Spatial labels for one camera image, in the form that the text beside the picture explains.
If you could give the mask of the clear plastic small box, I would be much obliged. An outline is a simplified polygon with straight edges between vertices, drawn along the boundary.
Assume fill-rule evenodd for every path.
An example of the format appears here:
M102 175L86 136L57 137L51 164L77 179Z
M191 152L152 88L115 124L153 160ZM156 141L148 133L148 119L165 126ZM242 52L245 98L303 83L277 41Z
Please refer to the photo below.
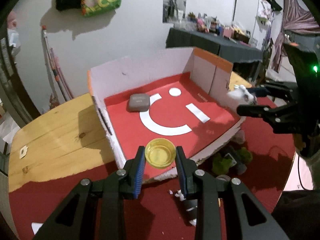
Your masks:
M237 161L234 159L234 157L230 154L230 153L227 153L225 156L224 156L224 159L228 160L228 161L231 161L231 165L230 167L233 167L237 164Z

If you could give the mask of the dark cloth covered table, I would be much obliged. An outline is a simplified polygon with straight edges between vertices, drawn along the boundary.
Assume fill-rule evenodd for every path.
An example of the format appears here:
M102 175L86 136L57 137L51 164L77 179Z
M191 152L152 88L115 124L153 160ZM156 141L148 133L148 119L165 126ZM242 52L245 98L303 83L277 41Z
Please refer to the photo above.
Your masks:
M171 28L166 40L167 48L197 47L215 54L232 64L233 71L244 79L258 77L263 52L225 37Z

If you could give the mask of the pink curtain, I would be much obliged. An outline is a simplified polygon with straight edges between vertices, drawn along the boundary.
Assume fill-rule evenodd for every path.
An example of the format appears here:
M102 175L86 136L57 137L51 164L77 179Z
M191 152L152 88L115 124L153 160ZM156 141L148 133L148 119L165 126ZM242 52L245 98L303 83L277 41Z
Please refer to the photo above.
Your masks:
M303 9L297 0L284 0L281 31L274 44L275 54L271 64L275 72L279 72L282 59L286 56L283 42L285 40L284 31L287 30L299 35L314 35L319 34L319 25L312 13Z

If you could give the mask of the white cabinet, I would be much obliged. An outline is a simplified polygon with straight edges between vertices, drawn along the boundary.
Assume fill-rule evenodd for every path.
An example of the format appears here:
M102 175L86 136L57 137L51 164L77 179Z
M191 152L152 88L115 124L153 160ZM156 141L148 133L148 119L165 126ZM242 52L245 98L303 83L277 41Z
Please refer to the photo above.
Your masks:
M236 0L233 22L249 35L249 45L262 50L271 26L271 14L266 0Z

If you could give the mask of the wall mirror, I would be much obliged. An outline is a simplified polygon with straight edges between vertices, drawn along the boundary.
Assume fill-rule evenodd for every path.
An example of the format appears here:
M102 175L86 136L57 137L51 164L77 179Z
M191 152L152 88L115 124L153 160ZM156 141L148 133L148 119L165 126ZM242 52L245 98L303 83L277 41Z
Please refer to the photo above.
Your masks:
M183 20L186 2L187 0L163 0L163 23Z

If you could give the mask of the red table cloth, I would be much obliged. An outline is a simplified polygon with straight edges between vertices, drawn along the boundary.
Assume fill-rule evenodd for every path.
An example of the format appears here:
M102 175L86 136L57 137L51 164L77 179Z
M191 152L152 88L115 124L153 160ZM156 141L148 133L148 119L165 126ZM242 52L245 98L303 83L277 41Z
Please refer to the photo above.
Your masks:
M274 134L260 119L242 124L253 160L240 177L272 211L289 177L295 147L288 134ZM111 148L88 94L38 117L14 136L9 159L9 202L20 239L32 239L33 222L43 223L82 178L99 180L116 170ZM128 239L193 239L170 191L177 179L142 187L125 203Z

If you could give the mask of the orange cardboard box tray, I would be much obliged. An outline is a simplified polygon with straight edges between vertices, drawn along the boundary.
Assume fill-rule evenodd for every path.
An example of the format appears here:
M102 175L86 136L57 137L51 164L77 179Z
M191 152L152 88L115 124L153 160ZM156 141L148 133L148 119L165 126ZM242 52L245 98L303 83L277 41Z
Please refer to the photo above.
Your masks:
M139 146L156 138L182 146L200 164L227 144L244 118L227 107L233 65L200 48L146 51L88 71L88 88L123 168ZM148 94L146 112L129 112L132 94Z

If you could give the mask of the white square smart device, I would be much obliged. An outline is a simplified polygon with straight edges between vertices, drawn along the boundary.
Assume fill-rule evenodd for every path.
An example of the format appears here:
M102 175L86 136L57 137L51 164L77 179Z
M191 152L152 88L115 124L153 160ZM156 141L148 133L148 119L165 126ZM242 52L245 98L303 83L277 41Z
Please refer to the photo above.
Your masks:
M37 234L37 232L39 231L41 226L43 226L43 223L36 223L36 222L32 222L31 223L31 228L32 228L32 231L33 231L34 235Z

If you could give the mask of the orange handled broom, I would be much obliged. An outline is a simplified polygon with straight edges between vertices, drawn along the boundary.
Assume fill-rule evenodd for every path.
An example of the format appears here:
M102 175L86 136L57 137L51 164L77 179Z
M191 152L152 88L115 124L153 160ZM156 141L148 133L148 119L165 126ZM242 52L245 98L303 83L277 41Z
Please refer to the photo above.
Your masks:
M62 69L59 64L59 59L55 55L53 48L49 45L48 35L47 35L47 28L45 25L42 26L42 37L44 40L46 56L48 59L48 63L52 70L54 79L59 87L59 90L64 98L65 101L72 100L74 98L71 89L63 75Z

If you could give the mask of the green fluffy ball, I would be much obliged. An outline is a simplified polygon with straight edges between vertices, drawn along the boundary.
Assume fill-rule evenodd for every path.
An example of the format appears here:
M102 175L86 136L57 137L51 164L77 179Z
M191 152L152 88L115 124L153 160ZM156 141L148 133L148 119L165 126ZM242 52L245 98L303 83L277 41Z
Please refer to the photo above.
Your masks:
M252 153L245 147L236 150L235 154L243 164L248 164L253 160Z
M231 161L224 159L224 156L219 153L214 155L212 171L218 176L226 175L231 168Z

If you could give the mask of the white fluffy plush toy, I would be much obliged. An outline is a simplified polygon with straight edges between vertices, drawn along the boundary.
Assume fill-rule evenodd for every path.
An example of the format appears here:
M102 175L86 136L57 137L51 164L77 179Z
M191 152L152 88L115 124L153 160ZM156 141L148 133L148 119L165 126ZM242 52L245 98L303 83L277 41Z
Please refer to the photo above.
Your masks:
M233 111L236 111L239 105L255 105L257 103L256 96L251 94L244 85L234 85L233 90L229 91L226 96L227 107Z

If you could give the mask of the yellow plastic cup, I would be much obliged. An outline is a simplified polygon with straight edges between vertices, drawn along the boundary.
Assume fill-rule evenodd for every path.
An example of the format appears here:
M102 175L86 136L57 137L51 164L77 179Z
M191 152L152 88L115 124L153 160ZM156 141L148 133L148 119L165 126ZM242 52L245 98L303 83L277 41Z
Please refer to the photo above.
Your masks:
M176 147L168 139L153 139L145 147L145 158L154 168L167 168L176 158Z

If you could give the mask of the grey rounded case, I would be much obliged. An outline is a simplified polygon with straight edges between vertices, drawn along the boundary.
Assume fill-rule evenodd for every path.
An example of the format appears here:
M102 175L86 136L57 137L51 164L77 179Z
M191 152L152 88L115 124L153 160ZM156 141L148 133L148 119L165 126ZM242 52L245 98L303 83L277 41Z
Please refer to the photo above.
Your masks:
M150 108L150 96L148 94L132 94L127 103L129 112L146 112Z

